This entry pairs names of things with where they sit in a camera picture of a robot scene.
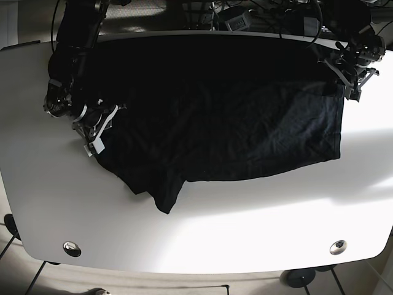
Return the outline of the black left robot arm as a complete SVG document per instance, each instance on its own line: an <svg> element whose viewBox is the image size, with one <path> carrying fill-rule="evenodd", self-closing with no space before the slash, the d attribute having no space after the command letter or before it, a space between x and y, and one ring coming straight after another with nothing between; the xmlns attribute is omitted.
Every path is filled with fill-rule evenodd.
<svg viewBox="0 0 393 295"><path fill-rule="evenodd" d="M322 1L319 8L322 25L338 38L337 51L324 63L345 85L344 97L359 101L364 84L379 74L370 65L384 57L384 40L372 28L370 9L363 1Z"/></svg>

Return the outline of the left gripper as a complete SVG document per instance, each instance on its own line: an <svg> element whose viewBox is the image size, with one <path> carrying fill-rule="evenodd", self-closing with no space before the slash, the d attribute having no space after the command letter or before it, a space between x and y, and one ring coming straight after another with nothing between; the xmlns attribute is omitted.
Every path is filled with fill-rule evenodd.
<svg viewBox="0 0 393 295"><path fill-rule="evenodd" d="M340 85L347 100L359 102L364 85L373 76L380 75L379 70L370 67L372 61L358 62L346 55L319 56L317 62L325 68L325 81Z"/></svg>

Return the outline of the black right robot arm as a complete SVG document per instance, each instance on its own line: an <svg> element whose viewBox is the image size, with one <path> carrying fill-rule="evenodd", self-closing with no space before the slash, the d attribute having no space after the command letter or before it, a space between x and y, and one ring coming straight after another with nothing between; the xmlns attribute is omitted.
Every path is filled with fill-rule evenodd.
<svg viewBox="0 0 393 295"><path fill-rule="evenodd" d="M48 63L49 82L44 111L52 117L68 117L72 129L85 141L90 157L102 153L102 134L123 100L87 88L87 65L106 18L109 1L66 1L57 32L51 33L52 56Z"/></svg>

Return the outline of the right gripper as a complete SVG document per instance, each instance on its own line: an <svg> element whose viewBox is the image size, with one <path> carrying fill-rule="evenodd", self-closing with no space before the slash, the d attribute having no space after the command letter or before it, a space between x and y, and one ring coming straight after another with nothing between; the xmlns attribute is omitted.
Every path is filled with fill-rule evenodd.
<svg viewBox="0 0 393 295"><path fill-rule="evenodd" d="M79 117L72 121L72 129L84 139L84 148L89 157L104 151L101 135L112 127L113 118L123 109L126 109L126 104L108 104L100 98L95 104L85 104Z"/></svg>

